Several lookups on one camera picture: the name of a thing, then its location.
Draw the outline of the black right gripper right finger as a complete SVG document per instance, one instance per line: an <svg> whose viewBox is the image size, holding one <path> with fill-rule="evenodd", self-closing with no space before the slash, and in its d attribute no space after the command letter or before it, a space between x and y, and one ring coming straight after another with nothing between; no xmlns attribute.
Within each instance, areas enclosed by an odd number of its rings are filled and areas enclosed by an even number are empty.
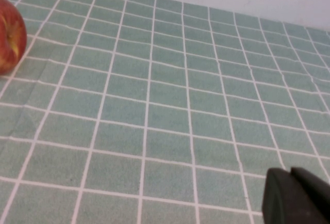
<svg viewBox="0 0 330 224"><path fill-rule="evenodd" d="M329 223L329 184L302 167L292 167L290 173Z"/></svg>

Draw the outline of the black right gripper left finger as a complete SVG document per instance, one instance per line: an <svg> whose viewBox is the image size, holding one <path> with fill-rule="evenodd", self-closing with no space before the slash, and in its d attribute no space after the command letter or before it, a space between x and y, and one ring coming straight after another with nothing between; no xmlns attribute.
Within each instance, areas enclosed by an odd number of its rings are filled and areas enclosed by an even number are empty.
<svg viewBox="0 0 330 224"><path fill-rule="evenodd" d="M322 223L323 215L313 205L301 184L280 168L267 171L262 200L264 223Z"/></svg>

